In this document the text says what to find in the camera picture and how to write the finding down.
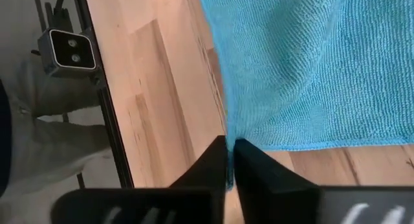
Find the towel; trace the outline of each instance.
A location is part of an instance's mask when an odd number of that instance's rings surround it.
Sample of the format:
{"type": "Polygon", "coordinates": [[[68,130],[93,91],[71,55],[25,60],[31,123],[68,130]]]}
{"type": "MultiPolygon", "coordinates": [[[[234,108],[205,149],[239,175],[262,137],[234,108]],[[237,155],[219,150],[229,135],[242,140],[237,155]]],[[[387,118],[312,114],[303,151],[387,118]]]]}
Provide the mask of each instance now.
{"type": "Polygon", "coordinates": [[[228,147],[414,143],[414,0],[201,0],[228,147]]]}

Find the floor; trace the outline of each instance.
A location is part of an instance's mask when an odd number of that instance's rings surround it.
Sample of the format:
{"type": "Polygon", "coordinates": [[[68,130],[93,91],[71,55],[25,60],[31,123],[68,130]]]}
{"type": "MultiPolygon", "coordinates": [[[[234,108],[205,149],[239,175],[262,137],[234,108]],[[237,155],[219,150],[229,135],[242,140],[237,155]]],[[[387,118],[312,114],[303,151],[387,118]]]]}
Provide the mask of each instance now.
{"type": "MultiPolygon", "coordinates": [[[[135,186],[166,186],[225,133],[219,64],[200,2],[88,3],[135,186]]],[[[414,146],[268,154],[321,185],[414,185],[414,146]]],[[[235,190],[226,223],[242,223],[235,190]]]]}
{"type": "MultiPolygon", "coordinates": [[[[65,0],[63,7],[71,13],[76,32],[80,31],[73,0],[65,0]]],[[[34,0],[0,0],[0,55],[1,68],[12,69],[19,61],[21,52],[36,49],[41,35],[34,0]]],[[[62,121],[61,116],[42,117],[46,121],[62,121]]],[[[69,113],[69,121],[77,124],[103,124],[100,107],[82,109],[69,113]]],[[[120,183],[113,158],[99,158],[86,165],[82,172],[87,188],[119,188],[120,183]]],[[[0,223],[4,224],[46,224],[53,202],[68,191],[79,188],[76,176],[50,185],[45,189],[0,206],[0,223]]]]}

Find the white fabric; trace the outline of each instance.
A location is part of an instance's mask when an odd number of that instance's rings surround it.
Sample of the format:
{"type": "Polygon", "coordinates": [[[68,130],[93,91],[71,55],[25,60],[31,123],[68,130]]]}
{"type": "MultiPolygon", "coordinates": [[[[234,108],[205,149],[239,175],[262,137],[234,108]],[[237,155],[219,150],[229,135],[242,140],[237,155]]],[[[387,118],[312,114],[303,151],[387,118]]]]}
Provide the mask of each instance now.
{"type": "Polygon", "coordinates": [[[2,68],[0,79],[9,97],[13,131],[10,182],[0,201],[77,174],[90,158],[109,148],[105,126],[37,119],[97,106],[88,80],[48,77],[40,57],[30,53],[17,68],[2,68]]]}

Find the blue microfiber towel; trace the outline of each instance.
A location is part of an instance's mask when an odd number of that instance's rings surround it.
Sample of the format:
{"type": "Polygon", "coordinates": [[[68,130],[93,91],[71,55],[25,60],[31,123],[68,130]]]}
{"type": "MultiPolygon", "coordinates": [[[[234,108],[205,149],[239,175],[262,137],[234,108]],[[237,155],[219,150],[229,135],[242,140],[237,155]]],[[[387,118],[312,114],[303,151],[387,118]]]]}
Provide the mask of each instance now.
{"type": "Polygon", "coordinates": [[[228,146],[414,142],[414,0],[201,0],[228,146]]]}

